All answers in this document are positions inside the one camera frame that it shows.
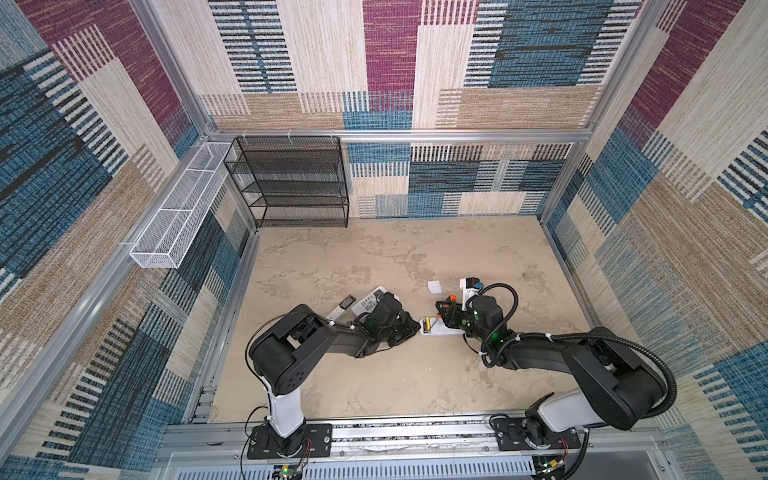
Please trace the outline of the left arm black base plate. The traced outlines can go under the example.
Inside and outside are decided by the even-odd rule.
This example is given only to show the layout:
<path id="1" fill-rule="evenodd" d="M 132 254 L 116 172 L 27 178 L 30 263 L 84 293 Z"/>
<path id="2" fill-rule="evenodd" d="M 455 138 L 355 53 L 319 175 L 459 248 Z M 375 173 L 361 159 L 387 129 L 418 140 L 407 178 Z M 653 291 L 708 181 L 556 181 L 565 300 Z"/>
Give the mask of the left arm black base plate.
<path id="1" fill-rule="evenodd" d="M 255 426 L 246 449 L 248 460 L 299 459 L 330 456 L 333 426 L 330 423 L 303 424 L 288 437 L 281 437 L 268 423 Z"/>

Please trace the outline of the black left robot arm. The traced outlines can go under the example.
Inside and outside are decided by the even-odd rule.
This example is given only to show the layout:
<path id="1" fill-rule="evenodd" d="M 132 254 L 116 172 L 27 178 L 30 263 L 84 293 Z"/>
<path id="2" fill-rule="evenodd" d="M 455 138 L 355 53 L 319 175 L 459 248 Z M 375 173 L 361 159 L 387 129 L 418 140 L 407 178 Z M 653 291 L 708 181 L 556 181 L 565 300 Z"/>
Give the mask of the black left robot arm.
<path id="1" fill-rule="evenodd" d="M 248 341 L 244 357 L 266 390 L 270 434 L 284 444 L 301 439 L 306 418 L 300 386 L 324 355 L 366 358 L 401 345 L 419 329 L 391 292 L 374 297 L 373 305 L 348 323 L 299 304 L 263 326 Z"/>

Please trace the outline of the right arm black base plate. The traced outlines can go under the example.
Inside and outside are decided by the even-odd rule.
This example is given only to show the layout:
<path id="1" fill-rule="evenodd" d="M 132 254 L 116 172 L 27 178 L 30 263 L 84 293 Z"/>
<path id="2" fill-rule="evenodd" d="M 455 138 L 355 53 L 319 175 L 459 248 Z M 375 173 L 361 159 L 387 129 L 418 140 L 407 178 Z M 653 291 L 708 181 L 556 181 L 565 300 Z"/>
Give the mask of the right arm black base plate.
<path id="1" fill-rule="evenodd" d="M 582 445 L 576 430 L 555 433 L 535 419 L 496 414 L 488 423 L 500 451 L 578 450 Z"/>

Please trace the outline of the white battery cover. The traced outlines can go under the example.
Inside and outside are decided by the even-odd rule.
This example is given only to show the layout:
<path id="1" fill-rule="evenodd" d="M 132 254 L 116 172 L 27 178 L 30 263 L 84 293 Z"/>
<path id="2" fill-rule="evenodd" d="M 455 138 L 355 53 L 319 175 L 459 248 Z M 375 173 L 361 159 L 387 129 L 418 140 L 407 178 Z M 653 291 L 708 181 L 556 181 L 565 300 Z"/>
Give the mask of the white battery cover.
<path id="1" fill-rule="evenodd" d="M 427 287 L 429 292 L 433 295 L 439 295 L 443 292 L 441 283 L 436 280 L 428 281 Z"/>

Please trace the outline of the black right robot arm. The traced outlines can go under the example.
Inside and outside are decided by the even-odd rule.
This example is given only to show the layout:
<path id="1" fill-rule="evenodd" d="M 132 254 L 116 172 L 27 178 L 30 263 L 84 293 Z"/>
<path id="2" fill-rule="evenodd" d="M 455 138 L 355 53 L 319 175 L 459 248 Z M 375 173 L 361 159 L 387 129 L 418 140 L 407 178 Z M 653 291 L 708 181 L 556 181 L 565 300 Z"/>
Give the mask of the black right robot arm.
<path id="1" fill-rule="evenodd" d="M 450 297 L 438 301 L 436 309 L 448 328 L 480 342 L 485 367 L 546 370 L 574 378 L 577 390 L 542 398 L 529 409 L 552 432 L 599 424 L 629 430 L 641 419 L 665 413 L 677 399 L 676 379 L 661 357 L 607 328 L 516 332 L 507 327 L 512 314 L 503 313 L 496 299 L 486 295 L 466 303 Z"/>

